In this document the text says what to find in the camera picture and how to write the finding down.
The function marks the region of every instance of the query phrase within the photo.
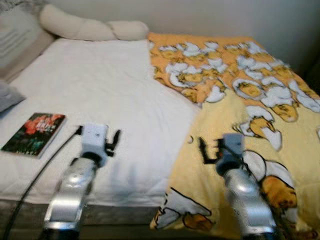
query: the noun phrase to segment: pillow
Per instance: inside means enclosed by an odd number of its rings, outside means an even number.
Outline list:
[[[26,99],[18,90],[0,80],[0,112]]]
[[[0,78],[6,82],[12,81],[54,41],[38,24],[43,4],[43,0],[0,3]]]
[[[68,14],[52,4],[43,7],[39,14],[43,29],[65,39],[85,41],[142,40],[149,33],[141,21],[108,21],[103,23]]]

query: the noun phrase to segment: book cover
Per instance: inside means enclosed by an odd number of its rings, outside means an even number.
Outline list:
[[[40,158],[65,120],[63,114],[36,112],[1,150]]]

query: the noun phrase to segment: white bed sheet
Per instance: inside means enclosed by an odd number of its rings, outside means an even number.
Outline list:
[[[11,83],[26,100],[0,114],[3,146],[34,113],[68,118],[40,159],[0,152],[0,199],[18,200],[55,150],[86,122],[122,136],[114,158],[98,170],[89,203],[158,206],[198,107],[155,81],[147,41],[59,39]],[[60,176],[81,150],[76,136],[56,157],[26,201],[48,203]]]

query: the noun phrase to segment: white wall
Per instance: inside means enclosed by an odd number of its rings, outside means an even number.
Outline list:
[[[101,21],[140,20],[153,32],[252,36],[302,72],[320,49],[320,0],[51,0]]]

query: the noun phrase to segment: cartoon print blanket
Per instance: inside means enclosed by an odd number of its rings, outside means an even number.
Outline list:
[[[320,97],[250,37],[150,33],[154,78],[202,111],[150,226],[240,237],[214,164],[216,139],[242,133],[243,160],[270,204],[304,239],[320,230]]]

